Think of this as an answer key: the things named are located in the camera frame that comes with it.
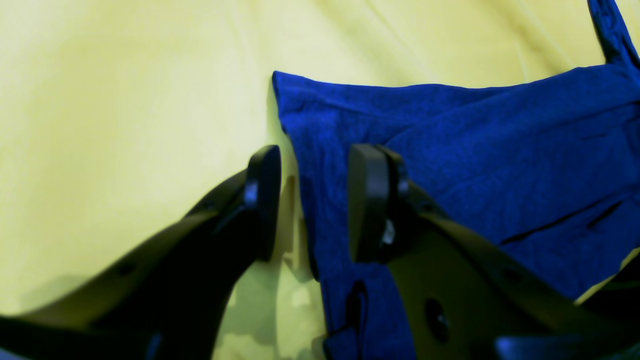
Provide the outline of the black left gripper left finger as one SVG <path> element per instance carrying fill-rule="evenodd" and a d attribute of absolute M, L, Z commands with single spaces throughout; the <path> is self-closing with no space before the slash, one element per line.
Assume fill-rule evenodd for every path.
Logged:
<path fill-rule="evenodd" d="M 274 253 L 281 150 L 246 169 L 183 218 L 74 291 L 2 316 L 3 360 L 210 360 L 235 284 Z"/>

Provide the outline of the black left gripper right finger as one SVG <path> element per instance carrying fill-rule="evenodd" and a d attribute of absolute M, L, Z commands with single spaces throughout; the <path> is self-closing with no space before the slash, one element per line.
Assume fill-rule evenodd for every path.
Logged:
<path fill-rule="evenodd" d="M 350 148 L 349 239 L 382 265 L 419 360 L 605 360 L 630 356 L 639 324 L 574 305 L 456 223 L 381 145 Z"/>

